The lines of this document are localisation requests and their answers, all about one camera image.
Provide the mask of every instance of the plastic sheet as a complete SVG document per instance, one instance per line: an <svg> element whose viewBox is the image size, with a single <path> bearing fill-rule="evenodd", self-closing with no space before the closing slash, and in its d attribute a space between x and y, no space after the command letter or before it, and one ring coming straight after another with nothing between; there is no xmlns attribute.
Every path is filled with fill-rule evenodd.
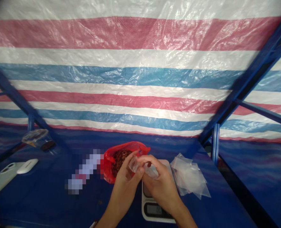
<svg viewBox="0 0 281 228"><path fill-rule="evenodd" d="M54 128L195 137L280 22L276 0L1 0L0 69ZM281 113L281 59L255 90ZM0 122L27 117L0 97ZM237 109L220 135L270 124Z"/></svg>
<svg viewBox="0 0 281 228"><path fill-rule="evenodd" d="M211 197L205 180L197 163L179 153L170 163L174 180L181 196L194 193L199 199Z"/></svg>

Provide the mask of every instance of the white scale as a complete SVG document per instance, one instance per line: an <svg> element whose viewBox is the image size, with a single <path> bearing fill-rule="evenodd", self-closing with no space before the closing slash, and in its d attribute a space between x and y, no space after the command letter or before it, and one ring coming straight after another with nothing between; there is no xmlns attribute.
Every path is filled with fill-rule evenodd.
<svg viewBox="0 0 281 228"><path fill-rule="evenodd" d="M170 163L164 159L159 159L159 161L167 166L173 178ZM152 222L175 223L173 217L169 213L167 213L163 208L161 208L156 201L154 201L152 195L150 194L146 185L144 185L143 181L141 181L141 189L141 212L143 214L144 219Z"/></svg>

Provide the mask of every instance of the scale display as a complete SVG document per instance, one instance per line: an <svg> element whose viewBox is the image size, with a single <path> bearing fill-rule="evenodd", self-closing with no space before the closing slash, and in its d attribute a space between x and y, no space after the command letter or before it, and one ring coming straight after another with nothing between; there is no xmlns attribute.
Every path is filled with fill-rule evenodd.
<svg viewBox="0 0 281 228"><path fill-rule="evenodd" d="M144 212L148 217L173 219L169 213L156 203L145 203Z"/></svg>

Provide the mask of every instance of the plastic cup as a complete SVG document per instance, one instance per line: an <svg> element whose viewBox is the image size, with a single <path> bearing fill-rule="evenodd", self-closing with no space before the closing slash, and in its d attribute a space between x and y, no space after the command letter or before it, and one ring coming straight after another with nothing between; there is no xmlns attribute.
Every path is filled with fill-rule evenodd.
<svg viewBox="0 0 281 228"><path fill-rule="evenodd" d="M38 147L43 151L49 151L56 145L49 136L47 129L36 129L28 132L22 137L22 142L33 147Z"/></svg>

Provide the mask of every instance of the white phone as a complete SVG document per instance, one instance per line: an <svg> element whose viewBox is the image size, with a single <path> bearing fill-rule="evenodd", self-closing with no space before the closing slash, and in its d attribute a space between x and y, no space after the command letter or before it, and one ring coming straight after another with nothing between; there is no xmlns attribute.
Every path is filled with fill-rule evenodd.
<svg viewBox="0 0 281 228"><path fill-rule="evenodd" d="M17 170L25 162L13 162L7 165L0 172L0 191L17 175Z"/></svg>

